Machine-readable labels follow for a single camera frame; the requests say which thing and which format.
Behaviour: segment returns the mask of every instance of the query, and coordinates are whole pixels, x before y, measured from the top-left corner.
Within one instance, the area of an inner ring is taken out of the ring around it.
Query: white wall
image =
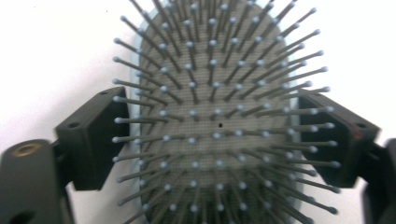
[[[277,9],[288,2],[276,1]],[[314,83],[331,86],[331,98],[381,127],[377,142],[384,144],[396,133],[393,2],[306,0],[297,5],[295,15],[318,8],[301,29],[322,30],[307,46],[325,50],[317,63],[327,64],[330,72],[312,78]],[[113,77],[128,78],[129,69],[111,61],[115,55],[130,57],[112,43],[117,36],[133,37],[120,15],[141,21],[127,0],[0,3],[0,151],[28,139],[54,140],[53,128],[94,94],[111,88]],[[127,165],[116,169],[126,172]],[[78,223],[119,223],[128,217],[127,207],[114,205],[128,191],[114,184],[116,176],[105,192],[72,194]],[[318,201],[340,210],[336,217],[310,206],[303,210],[317,223],[362,223],[361,185],[339,196],[316,193]]]

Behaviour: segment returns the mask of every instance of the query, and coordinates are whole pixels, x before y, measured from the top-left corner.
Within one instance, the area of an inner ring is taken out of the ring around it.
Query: gray bristle
[[[296,116],[333,112],[332,107],[295,105],[297,97],[330,90],[302,91],[312,82],[299,83],[328,71],[322,67],[300,72],[323,51],[290,60],[320,30],[285,42],[316,9],[281,31],[278,25],[296,0],[274,17],[274,1],[259,7],[247,0],[152,0],[156,13],[148,13],[137,0],[130,2],[148,28],[122,16],[141,44],[114,39],[137,59],[113,58],[134,71],[131,82],[113,80],[134,89],[130,99],[113,99],[128,104],[132,113],[114,122],[130,123],[139,131],[112,138],[114,143],[131,143],[133,152],[113,161],[136,161],[139,166],[137,172],[117,179],[137,180],[140,186],[118,201],[119,206],[137,198],[142,202],[124,223],[142,217],[151,224],[291,223],[293,218],[313,223],[298,210],[297,201],[336,214],[335,208],[301,191],[307,185],[340,192],[304,179],[317,175],[306,165],[338,169],[340,162],[308,161],[301,155],[332,150],[337,142],[331,136],[318,142],[298,139],[300,133],[335,127],[330,122],[296,121]]]

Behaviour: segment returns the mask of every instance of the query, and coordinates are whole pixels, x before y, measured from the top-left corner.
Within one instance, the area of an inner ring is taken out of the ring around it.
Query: white background
[[[148,2],[139,1],[142,6]],[[288,2],[276,1],[275,11]],[[301,0],[293,13],[298,18],[311,7],[317,7],[318,14],[299,30],[307,34],[320,28],[322,34],[307,43],[305,53],[324,49],[325,56],[311,68],[330,68],[311,79],[318,87],[331,86],[329,97],[381,127],[377,142],[384,145],[395,136],[393,1]],[[97,92],[111,88],[113,77],[128,79],[129,69],[111,61],[115,55],[131,56],[112,43],[114,37],[127,42],[133,38],[120,15],[135,24],[141,21],[127,0],[0,3],[0,151],[24,140],[56,139],[53,128]],[[295,19],[290,15],[290,22]],[[130,208],[115,205],[128,186],[114,184],[127,168],[118,164],[103,192],[72,192],[78,223],[120,223],[129,218]],[[340,215],[309,205],[303,211],[317,223],[362,223],[363,184],[340,195],[308,189],[319,202],[337,207]]]

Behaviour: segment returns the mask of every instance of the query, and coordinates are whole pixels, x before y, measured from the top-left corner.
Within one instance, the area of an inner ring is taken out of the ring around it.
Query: hairbrush bristle
[[[130,118],[114,121],[131,123],[133,134],[113,138],[129,142],[132,150],[113,161],[138,161],[136,172],[117,180],[137,183],[120,206],[141,199],[124,223],[313,223],[299,211],[299,201],[336,214],[302,190],[307,185],[339,192],[304,179],[317,172],[302,167],[339,168],[338,161],[302,156],[337,143],[330,136],[306,143],[298,137],[334,127],[298,122],[300,115],[332,112],[299,109],[296,101],[330,90],[299,91],[312,82],[297,82],[327,71],[299,73],[323,51],[291,60],[319,30],[285,42],[316,9],[280,30],[296,1],[275,16],[274,1],[153,0],[152,13],[130,1],[146,24],[139,28],[122,16],[138,37],[133,46],[114,40],[137,56],[131,63],[113,59],[134,69],[131,82],[113,80],[135,89],[131,99],[114,99],[132,105]]]

